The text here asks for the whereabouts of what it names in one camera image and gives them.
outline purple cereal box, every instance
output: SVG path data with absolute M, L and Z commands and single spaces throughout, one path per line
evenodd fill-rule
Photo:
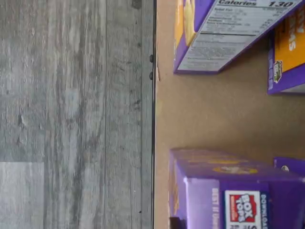
M 274 158 L 274 167 L 305 177 L 305 160 L 277 156 Z
M 217 73 L 305 0 L 177 0 L 174 73 Z
M 305 7 L 270 35 L 268 93 L 305 93 Z
M 301 176 L 223 152 L 173 149 L 169 162 L 172 229 L 301 229 Z

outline nutrition facts label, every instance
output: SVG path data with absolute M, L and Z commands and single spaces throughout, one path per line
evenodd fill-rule
M 300 1 L 216 0 L 178 70 L 220 70 Z

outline red logo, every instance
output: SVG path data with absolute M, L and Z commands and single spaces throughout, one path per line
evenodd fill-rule
M 254 195 L 230 195 L 231 222 L 255 223 L 256 202 Z

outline wooden floor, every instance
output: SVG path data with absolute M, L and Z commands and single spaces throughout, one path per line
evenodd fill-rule
M 151 226 L 152 0 L 0 0 L 0 229 Z

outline brown cardboard surface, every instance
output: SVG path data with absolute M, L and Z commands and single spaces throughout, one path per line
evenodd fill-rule
M 175 0 L 158 1 L 155 228 L 168 228 L 168 150 L 305 157 L 305 96 L 268 96 L 267 40 L 212 76 L 173 75 Z

